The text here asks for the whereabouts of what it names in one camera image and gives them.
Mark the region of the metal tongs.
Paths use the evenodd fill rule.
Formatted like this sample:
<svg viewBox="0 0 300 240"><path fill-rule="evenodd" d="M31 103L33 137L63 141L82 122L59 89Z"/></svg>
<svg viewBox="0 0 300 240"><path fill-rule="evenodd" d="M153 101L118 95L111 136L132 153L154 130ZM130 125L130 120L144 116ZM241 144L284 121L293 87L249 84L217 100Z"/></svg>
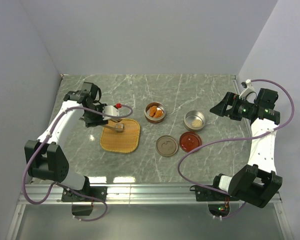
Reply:
<svg viewBox="0 0 300 240"><path fill-rule="evenodd" d="M110 119L110 120L108 120L108 124L105 124L105 125L103 125L102 127L103 127L103 128L106 128L106 129L110 129L110 130L116 132L116 131L115 131L115 127L116 127L116 124L117 124L117 123L123 124L123 123L122 123L122 119L121 119L121 118L119 118L119 119Z"/></svg>

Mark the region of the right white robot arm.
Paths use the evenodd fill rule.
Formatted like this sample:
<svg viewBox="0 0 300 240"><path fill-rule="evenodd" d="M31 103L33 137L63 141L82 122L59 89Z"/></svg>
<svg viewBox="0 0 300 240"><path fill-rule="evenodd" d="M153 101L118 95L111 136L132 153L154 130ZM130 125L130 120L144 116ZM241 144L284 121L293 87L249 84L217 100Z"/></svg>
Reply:
<svg viewBox="0 0 300 240"><path fill-rule="evenodd" d="M210 112L231 120L250 121L251 141L248 163L234 176L217 175L210 188L212 197L222 200L228 194L259 208L264 208L277 193L283 183L277 175L274 151L276 131L280 124L280 113L275 102L279 95L276 91L261 88L254 102L241 99L233 92L225 97Z"/></svg>

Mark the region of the sushi piece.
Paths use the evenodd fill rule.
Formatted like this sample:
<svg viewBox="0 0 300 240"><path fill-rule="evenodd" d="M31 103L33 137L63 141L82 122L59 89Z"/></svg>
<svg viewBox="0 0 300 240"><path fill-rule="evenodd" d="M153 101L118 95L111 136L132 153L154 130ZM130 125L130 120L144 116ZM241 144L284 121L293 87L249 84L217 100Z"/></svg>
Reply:
<svg viewBox="0 0 300 240"><path fill-rule="evenodd" d="M124 124L123 123L117 123L115 125L115 131L117 133L122 133L124 131Z"/></svg>

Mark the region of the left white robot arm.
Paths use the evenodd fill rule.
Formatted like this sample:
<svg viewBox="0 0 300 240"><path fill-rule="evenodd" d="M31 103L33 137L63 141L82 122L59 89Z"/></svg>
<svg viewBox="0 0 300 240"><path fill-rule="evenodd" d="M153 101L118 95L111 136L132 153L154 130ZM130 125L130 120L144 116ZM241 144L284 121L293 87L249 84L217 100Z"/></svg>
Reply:
<svg viewBox="0 0 300 240"><path fill-rule="evenodd" d="M101 89L91 82L84 82L80 90L65 94L60 110L49 127L36 140L28 140L24 146L24 181L27 176L50 180L69 192L73 191L79 201L90 198L89 178L70 170L63 147L80 119L90 128L106 125L110 119L119 116L116 106L100 103L101 95Z"/></svg>

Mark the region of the white steamed bun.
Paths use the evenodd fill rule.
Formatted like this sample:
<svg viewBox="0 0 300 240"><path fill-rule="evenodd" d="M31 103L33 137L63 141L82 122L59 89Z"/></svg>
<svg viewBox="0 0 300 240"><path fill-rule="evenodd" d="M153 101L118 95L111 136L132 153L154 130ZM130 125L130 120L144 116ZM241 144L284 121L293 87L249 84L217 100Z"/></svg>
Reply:
<svg viewBox="0 0 300 240"><path fill-rule="evenodd" d="M199 128L203 125L202 121L200 119L195 119L192 121L191 126L193 128Z"/></svg>

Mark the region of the fried chicken drumstick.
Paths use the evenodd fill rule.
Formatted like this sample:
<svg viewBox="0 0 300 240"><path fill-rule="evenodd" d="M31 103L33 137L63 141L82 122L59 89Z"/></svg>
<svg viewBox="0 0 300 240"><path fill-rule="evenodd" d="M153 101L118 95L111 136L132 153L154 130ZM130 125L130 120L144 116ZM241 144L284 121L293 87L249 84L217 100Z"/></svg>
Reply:
<svg viewBox="0 0 300 240"><path fill-rule="evenodd" d="M156 106L156 105L153 105L153 106L151 106L151 107L149 108L149 114L148 114L148 115L149 115L151 118L153 118L153 117L155 116L156 112L157 112L157 106Z"/></svg>
<svg viewBox="0 0 300 240"><path fill-rule="evenodd" d="M161 109L159 109L159 110L157 110L156 112L155 112L155 114L154 114L154 118L155 119L159 119L159 118L161 118L162 116L164 115L164 112L161 110Z"/></svg>

